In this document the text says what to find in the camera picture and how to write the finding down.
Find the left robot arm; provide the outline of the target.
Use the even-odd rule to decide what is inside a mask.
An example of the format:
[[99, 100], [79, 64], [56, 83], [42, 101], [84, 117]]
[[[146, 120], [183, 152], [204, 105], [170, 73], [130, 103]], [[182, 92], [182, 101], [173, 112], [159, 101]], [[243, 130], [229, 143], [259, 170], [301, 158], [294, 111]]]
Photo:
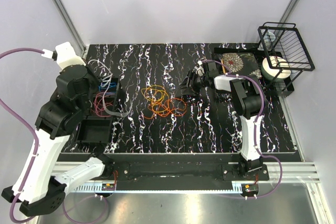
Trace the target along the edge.
[[56, 176], [52, 171], [64, 145], [91, 110], [99, 80], [88, 65], [70, 65], [56, 78], [56, 89], [29, 128], [34, 143], [17, 182], [2, 191], [28, 219], [54, 212], [74, 189], [94, 178], [113, 175], [113, 160], [96, 150], [81, 165]]

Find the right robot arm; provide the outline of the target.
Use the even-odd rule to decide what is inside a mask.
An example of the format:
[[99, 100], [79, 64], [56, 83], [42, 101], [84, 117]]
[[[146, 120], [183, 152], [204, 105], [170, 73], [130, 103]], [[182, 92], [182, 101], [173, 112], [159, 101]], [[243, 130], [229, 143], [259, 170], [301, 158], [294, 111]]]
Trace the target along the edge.
[[206, 87], [231, 94], [234, 110], [242, 124], [238, 173], [242, 179], [250, 180], [263, 167], [260, 127], [267, 100], [260, 82], [254, 74], [233, 74], [228, 66], [218, 60], [200, 60], [178, 86], [181, 95], [193, 97]]

